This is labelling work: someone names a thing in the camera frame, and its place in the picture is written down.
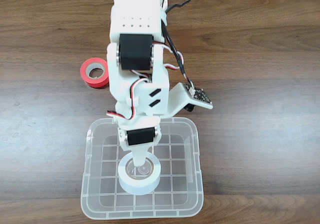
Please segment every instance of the circuit board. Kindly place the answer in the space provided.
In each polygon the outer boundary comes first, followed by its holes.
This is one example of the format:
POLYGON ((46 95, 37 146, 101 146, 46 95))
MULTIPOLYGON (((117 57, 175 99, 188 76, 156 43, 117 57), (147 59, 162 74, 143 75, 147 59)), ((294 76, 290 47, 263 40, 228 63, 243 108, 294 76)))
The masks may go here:
MULTIPOLYGON (((186 90, 189 92, 189 89, 191 88, 191 86, 189 84, 184 84, 184 86, 186 90)), ((204 90, 198 87, 195 87, 195 94, 193 98, 204 103, 212 104, 212 102, 210 101, 209 97, 204 92, 204 90)))

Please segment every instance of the white robotic arm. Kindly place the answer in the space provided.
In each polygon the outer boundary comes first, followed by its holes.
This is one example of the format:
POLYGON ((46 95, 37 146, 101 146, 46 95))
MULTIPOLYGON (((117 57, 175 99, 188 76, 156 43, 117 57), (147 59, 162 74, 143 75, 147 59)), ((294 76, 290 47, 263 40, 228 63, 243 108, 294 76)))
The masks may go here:
POLYGON ((172 117, 184 107, 213 108, 191 81, 170 90, 166 67, 179 67, 163 61, 164 48, 169 49, 163 36, 166 8, 167 0, 114 0, 111 11, 107 62, 110 92, 117 103, 107 115, 118 123, 119 143, 124 151, 132 151, 136 167, 159 143, 161 118, 172 117))

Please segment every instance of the clear plastic bin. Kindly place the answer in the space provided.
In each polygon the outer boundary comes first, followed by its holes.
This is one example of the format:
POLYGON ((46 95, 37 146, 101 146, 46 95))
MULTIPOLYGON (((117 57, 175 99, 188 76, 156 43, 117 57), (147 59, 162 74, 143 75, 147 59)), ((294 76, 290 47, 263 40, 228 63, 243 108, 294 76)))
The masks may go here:
POLYGON ((86 138, 81 208, 95 220, 181 218, 196 215, 204 203, 196 125, 184 117, 164 119, 162 138, 149 149, 161 164, 160 182, 146 195, 125 192, 118 164, 128 153, 112 118, 96 120, 86 138))

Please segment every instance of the white tape roll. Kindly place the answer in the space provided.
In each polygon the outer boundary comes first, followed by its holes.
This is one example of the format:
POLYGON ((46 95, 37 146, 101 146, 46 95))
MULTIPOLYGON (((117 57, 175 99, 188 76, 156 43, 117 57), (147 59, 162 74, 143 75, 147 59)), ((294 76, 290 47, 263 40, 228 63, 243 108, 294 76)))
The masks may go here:
POLYGON ((145 195, 158 186, 160 172, 161 165, 155 155, 148 152, 144 165, 135 167, 130 152, 119 163, 119 183, 127 193, 145 195))

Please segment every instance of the wood grain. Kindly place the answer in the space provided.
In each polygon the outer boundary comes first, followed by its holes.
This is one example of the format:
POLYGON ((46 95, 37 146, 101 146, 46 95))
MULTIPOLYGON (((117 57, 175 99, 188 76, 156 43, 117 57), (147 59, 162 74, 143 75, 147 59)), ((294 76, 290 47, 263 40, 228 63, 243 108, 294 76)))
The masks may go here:
MULTIPOLYGON (((79 70, 106 57, 112 4, 0 0, 0 223, 98 223, 80 208, 86 133, 115 100, 79 70)), ((320 0, 192 0, 172 10, 185 69, 214 104, 178 114, 198 127, 203 209, 107 223, 320 223, 319 20, 320 0)))

